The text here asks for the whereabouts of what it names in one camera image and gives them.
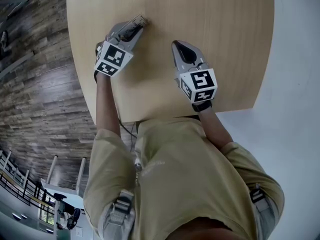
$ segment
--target white floor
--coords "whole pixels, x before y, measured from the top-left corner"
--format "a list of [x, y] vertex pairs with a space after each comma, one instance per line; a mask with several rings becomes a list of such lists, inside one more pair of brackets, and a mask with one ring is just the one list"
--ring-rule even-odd
[[271, 240], [320, 233], [320, 0], [275, 0], [272, 47], [253, 109], [220, 119], [282, 186]]

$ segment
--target light wood tabletop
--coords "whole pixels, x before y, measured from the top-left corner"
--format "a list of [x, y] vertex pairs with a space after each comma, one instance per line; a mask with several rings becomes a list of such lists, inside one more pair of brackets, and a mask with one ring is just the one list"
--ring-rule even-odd
[[95, 46], [110, 29], [142, 13], [148, 25], [134, 57], [112, 78], [123, 122], [193, 115], [174, 81], [173, 40], [198, 47], [214, 69], [216, 112], [252, 108], [269, 58], [274, 0], [67, 0], [74, 63], [96, 122]]

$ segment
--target khaki t-shirt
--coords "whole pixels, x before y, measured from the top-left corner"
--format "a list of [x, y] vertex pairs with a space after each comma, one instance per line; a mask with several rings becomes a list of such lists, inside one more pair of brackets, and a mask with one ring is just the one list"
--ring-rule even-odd
[[134, 157], [122, 140], [105, 129], [97, 133], [84, 194], [95, 231], [105, 206], [122, 189], [134, 192], [136, 218], [130, 236], [134, 240], [165, 240], [197, 217], [218, 220], [239, 236], [256, 240], [250, 198], [256, 184], [282, 213], [283, 192], [257, 160], [235, 142], [219, 151], [195, 119], [143, 122], [135, 151], [143, 167], [138, 186]]

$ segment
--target white marker cube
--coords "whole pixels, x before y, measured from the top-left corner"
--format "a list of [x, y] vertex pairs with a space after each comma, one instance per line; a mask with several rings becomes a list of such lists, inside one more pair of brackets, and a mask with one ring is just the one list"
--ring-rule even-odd
[[210, 68], [180, 74], [179, 87], [191, 103], [212, 100], [218, 89], [214, 69]]
[[132, 53], [104, 41], [97, 53], [94, 70], [109, 77], [114, 77], [128, 64], [133, 56]]

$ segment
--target forearm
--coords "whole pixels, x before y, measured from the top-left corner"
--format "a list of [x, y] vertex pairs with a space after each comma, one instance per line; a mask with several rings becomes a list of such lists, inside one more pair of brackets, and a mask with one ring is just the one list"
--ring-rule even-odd
[[96, 128], [107, 129], [121, 136], [111, 79], [102, 73], [96, 75]]
[[220, 122], [214, 110], [210, 107], [198, 113], [207, 139], [217, 148], [222, 149], [233, 142], [229, 132]]

